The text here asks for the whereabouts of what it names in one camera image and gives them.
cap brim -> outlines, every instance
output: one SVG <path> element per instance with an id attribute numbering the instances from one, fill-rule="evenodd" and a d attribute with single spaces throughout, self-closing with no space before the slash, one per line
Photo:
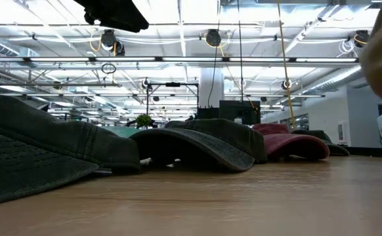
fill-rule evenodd
<path id="1" fill-rule="evenodd" d="M 98 168 L 0 135 L 0 203 L 62 186 Z"/>
<path id="2" fill-rule="evenodd" d="M 309 135 L 267 134 L 264 135 L 264 144 L 269 158 L 297 155 L 320 160 L 329 156 L 327 145 L 321 139 Z"/>
<path id="3" fill-rule="evenodd" d="M 210 162 L 207 160 L 207 156 L 210 156 L 227 169 L 241 172 L 250 169 L 255 161 L 233 145 L 195 130 L 153 128 L 133 134 L 130 138 L 137 142 L 140 159 L 156 157 L 164 165 L 180 159 L 204 166 Z"/>
<path id="4" fill-rule="evenodd" d="M 327 144 L 329 148 L 329 154 L 331 156 L 349 156 L 350 152 L 344 147 L 338 146 L 337 144 Z"/>

wooden table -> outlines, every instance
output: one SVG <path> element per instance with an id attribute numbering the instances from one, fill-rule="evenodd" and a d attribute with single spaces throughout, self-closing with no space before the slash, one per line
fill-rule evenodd
<path id="1" fill-rule="evenodd" d="M 94 178 L 0 204 L 0 235 L 382 235 L 382 158 Z"/>

ceiling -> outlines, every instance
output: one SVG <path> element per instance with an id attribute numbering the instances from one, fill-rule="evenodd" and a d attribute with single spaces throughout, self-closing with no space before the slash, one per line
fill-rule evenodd
<path id="1" fill-rule="evenodd" d="M 99 36 L 105 28 L 98 25 L 90 26 L 83 19 L 83 7 L 72 0 L 29 0 L 29 9 L 22 7 L 17 1 L 0 0 L 0 42 L 9 48 L 19 50 L 28 48 L 38 56 L 45 57 L 93 57 L 112 56 L 104 49 L 98 52 Z M 218 16 L 217 0 L 133 0 L 139 11 L 150 23 L 150 27 L 139 33 L 116 30 L 117 40 L 125 47 L 126 56 L 196 56 L 196 57 L 281 57 L 282 44 L 279 28 L 278 9 L 276 4 L 259 4 L 256 0 L 241 0 L 240 13 L 236 1 L 223 4 Z M 330 6 L 327 0 L 282 1 L 283 39 L 286 56 L 292 58 L 357 58 L 360 48 L 350 47 L 351 42 L 345 42 L 347 37 L 353 37 L 356 30 L 373 28 L 378 10 L 371 1 L 347 1 L 353 5 Z M 209 47 L 204 40 L 209 29 L 220 30 L 222 50 Z M 50 63 L 38 62 L 36 67 L 21 66 L 18 63 L 0 63 L 0 70 L 9 75 L 0 79 L 7 83 L 20 83 L 21 79 L 34 78 L 34 83 L 101 83 L 107 78 L 107 83 L 119 84 L 116 87 L 87 87 L 79 90 L 89 93 L 140 94 L 142 81 L 148 78 L 152 83 L 181 82 L 198 83 L 201 70 L 212 67 L 204 63 L 163 63 L 163 62 L 121 62 L 114 63 L 117 71 L 106 75 L 99 68 L 102 64 L 86 64 L 79 62 Z M 268 93 L 281 94 L 281 83 L 286 79 L 281 64 L 261 65 L 219 63 L 226 80 L 235 79 L 240 83 L 245 79 L 246 94 Z M 314 84 L 317 80 L 335 73 L 341 69 L 336 65 L 290 65 L 287 73 L 294 82 L 292 90 Z M 42 92 L 76 92 L 74 87 L 63 87 L 56 90 L 50 86 L 29 88 L 30 91 Z M 9 92 L 0 88 L 0 92 Z M 236 85 L 226 90 L 226 94 L 239 93 Z M 160 87 L 155 94 L 191 93 L 187 87 Z M 105 100 L 117 108 L 132 107 L 129 114 L 142 112 L 145 98 L 107 97 Z M 75 105 L 90 107 L 90 103 L 73 99 Z M 160 98 L 156 104 L 190 104 L 188 111 L 169 111 L 183 118 L 191 115 L 196 107 L 196 97 Z"/>

red baseball cap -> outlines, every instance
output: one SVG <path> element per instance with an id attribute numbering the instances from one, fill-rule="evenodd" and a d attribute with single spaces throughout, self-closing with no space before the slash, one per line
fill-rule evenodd
<path id="1" fill-rule="evenodd" d="M 319 138 L 290 134 L 283 124 L 256 124 L 252 129 L 264 136 L 265 151 L 269 158 L 296 155 L 310 160 L 329 156 L 327 145 Z"/>

green plant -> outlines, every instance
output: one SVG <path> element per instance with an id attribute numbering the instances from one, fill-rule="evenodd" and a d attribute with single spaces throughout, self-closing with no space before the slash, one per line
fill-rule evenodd
<path id="1" fill-rule="evenodd" d="M 137 117 L 136 121 L 138 127 L 147 127 L 148 125 L 150 125 L 152 119 L 148 115 L 141 114 Z"/>

